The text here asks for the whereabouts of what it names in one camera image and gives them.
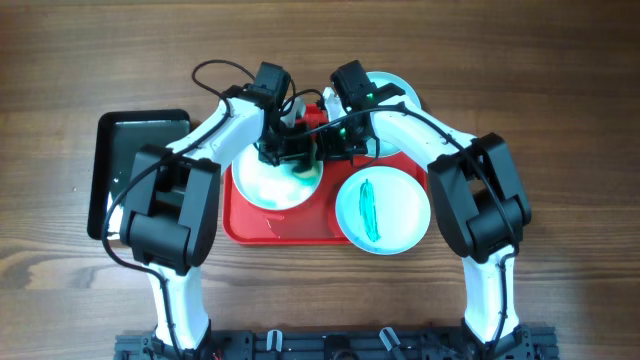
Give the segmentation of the white plate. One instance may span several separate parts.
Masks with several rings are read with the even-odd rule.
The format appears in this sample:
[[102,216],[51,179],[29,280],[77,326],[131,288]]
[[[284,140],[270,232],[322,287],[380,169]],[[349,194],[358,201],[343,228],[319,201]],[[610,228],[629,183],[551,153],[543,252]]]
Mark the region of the white plate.
[[240,194],[252,205],[270,211],[283,211],[301,205],[318,189],[324,172],[313,179],[298,179],[294,164],[271,166],[258,159],[253,145],[247,146],[232,162],[232,178]]

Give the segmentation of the green yellow sponge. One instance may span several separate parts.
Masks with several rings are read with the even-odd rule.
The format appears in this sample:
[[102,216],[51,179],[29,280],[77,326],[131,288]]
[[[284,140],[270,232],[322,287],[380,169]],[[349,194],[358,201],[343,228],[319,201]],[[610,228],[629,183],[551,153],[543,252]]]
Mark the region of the green yellow sponge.
[[320,166],[316,161],[300,161],[293,166],[292,174],[298,179],[313,179],[321,175]]

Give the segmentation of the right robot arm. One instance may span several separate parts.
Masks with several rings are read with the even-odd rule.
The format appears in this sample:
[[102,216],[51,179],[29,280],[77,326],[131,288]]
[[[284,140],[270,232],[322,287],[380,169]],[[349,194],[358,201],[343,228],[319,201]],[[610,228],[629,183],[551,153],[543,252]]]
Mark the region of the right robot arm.
[[514,264],[532,211],[504,139],[442,123],[400,86],[376,85],[357,60],[340,66],[330,81],[324,101],[331,126],[387,142],[427,172],[438,228],[463,261],[463,327],[478,357],[515,348]]

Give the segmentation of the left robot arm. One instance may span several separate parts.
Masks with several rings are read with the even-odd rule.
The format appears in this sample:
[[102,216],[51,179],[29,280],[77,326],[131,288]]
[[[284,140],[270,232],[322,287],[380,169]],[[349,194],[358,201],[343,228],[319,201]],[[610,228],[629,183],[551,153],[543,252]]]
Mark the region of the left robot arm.
[[167,146],[145,145],[135,155],[131,178],[106,215],[122,211],[119,238],[132,261],[112,249],[109,226],[101,241],[118,265],[146,274],[154,292],[156,328],[136,339],[116,340],[119,359],[214,359],[211,320],[203,305],[201,265],[217,225],[222,173],[247,147],[277,167],[311,166],[309,144],[293,135],[296,97],[290,74],[264,62],[248,84],[216,95],[215,112],[195,131]]

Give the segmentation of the red plastic tray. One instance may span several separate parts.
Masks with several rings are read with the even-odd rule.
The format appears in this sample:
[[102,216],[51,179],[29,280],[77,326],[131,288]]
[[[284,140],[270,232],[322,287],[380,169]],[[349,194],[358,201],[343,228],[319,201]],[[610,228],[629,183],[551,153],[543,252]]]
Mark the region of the red plastic tray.
[[[327,127],[327,113],[316,105],[308,105],[305,114],[289,128],[289,135],[311,130],[312,160],[315,158],[315,133]],[[231,166],[225,173],[222,225],[227,236],[241,245],[342,245],[348,242],[340,230],[335,215],[338,191],[343,183],[367,166],[388,166],[399,169],[427,188],[426,172],[391,146],[370,135],[368,153],[352,161],[321,161],[323,177],[318,189],[301,205],[283,211],[270,211],[250,204],[238,191]]]

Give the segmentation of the black rectangular tray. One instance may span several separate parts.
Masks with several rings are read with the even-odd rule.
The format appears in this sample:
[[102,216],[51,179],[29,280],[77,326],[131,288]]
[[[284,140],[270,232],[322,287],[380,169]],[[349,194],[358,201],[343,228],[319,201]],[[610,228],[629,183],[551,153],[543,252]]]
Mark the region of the black rectangular tray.
[[87,233],[101,238],[113,200],[128,185],[136,153],[145,145],[164,147],[189,134],[190,116],[182,109],[116,111],[98,122]]

